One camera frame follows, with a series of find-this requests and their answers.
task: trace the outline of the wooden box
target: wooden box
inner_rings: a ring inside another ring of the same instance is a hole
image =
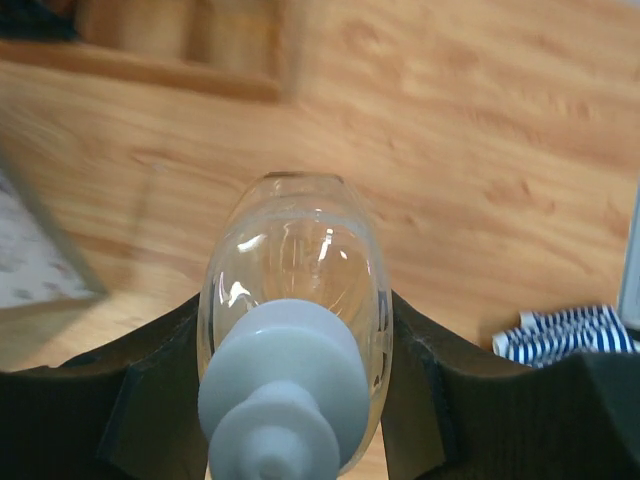
[[[281,97],[294,0],[78,0],[81,41],[0,58],[249,100]]]

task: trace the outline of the white bottle nozzle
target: white bottle nozzle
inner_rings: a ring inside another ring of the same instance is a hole
[[[334,480],[369,416],[355,339],[314,303],[260,305],[213,355],[198,412],[216,480]]]

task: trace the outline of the floral patterned cloth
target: floral patterned cloth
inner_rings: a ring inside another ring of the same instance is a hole
[[[0,173],[0,308],[93,296]]]

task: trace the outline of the dark holder clamp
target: dark holder clamp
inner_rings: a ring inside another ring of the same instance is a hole
[[[531,370],[397,294],[382,417],[390,480],[640,478],[640,356],[577,354]],[[198,296],[58,368],[0,374],[8,479],[204,477]]]

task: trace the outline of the wood grain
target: wood grain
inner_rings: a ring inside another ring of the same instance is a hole
[[[309,0],[295,98],[234,103],[0,65],[0,143],[111,291],[0,325],[56,364],[199,287],[271,170],[365,196],[394,288],[472,341],[521,309],[615,302],[640,166],[640,10],[609,0]],[[345,478],[386,478],[376,437]]]

